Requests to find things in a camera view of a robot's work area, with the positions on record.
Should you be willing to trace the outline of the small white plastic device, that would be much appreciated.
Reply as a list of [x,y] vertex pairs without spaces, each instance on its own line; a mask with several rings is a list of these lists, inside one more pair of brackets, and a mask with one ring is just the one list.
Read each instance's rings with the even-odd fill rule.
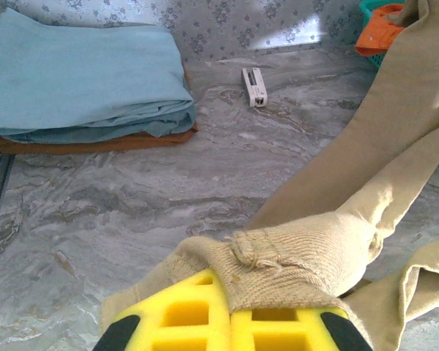
[[257,67],[241,70],[241,79],[249,107],[265,107],[268,94],[261,70]]

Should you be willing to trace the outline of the beige trousers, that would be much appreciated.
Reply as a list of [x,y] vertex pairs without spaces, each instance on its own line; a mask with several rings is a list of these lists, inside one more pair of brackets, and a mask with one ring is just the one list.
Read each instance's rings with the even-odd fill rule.
[[342,133],[246,228],[225,241],[183,240],[141,282],[109,297],[101,336],[127,307],[210,269],[230,317],[336,307],[373,351],[398,351],[406,323],[439,306],[439,241],[400,271],[359,282],[439,165],[439,0],[406,0],[395,23],[404,29]]

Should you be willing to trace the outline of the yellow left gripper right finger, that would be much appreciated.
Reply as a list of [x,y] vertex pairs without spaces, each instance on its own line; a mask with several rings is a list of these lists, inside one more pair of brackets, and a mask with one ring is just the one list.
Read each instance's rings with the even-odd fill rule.
[[230,351],[373,351],[336,307],[232,313]]

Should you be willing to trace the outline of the teal plastic basket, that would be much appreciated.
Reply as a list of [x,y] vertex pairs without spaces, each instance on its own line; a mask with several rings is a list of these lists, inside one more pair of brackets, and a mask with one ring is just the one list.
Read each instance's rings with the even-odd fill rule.
[[[390,5],[390,4],[401,4],[403,5],[405,0],[361,0],[359,3],[359,10],[363,15],[362,28],[365,29],[367,24],[369,23],[370,18],[372,17],[372,13],[379,7]],[[380,68],[380,65],[383,61],[385,54],[380,53],[373,56],[368,56],[367,60],[373,64],[377,69]]]

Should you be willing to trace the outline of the brown folded trousers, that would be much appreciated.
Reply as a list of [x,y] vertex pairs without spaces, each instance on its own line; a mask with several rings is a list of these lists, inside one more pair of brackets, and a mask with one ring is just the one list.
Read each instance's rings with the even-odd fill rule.
[[183,143],[196,132],[187,75],[0,74],[0,154],[74,154]]

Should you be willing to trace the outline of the orange trousers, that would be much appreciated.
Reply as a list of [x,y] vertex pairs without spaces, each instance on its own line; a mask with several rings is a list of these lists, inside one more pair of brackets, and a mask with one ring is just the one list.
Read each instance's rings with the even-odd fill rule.
[[404,5],[390,4],[373,11],[365,29],[362,29],[356,41],[356,52],[364,57],[386,53],[391,44],[404,29],[395,19]]

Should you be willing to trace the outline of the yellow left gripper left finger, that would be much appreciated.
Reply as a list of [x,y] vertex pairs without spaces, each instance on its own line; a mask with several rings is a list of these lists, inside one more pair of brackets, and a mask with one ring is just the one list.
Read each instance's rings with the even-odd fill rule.
[[204,270],[116,315],[92,351],[230,351],[230,314]]

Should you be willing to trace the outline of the light blue folded trousers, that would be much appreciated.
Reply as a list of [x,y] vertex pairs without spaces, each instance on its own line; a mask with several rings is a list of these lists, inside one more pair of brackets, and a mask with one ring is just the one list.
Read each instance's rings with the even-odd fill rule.
[[19,143],[97,143],[195,123],[171,33],[138,24],[49,26],[0,15],[0,137]]

